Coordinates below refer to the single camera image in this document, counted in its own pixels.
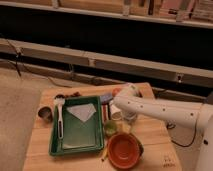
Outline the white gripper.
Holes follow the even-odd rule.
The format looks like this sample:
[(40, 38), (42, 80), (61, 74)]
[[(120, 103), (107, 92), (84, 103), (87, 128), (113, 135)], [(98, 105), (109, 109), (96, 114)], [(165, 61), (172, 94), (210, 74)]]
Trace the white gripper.
[(119, 95), (141, 97), (139, 88), (133, 83), (125, 84), (119, 91)]

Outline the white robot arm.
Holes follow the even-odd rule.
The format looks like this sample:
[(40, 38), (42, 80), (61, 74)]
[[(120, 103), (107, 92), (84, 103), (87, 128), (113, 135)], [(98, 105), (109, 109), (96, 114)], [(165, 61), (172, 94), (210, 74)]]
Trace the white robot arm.
[(114, 104), (127, 118), (129, 114), (144, 114), (195, 128), (203, 134), (195, 171), (213, 171), (213, 104), (140, 97), (138, 87), (132, 83), (114, 97)]

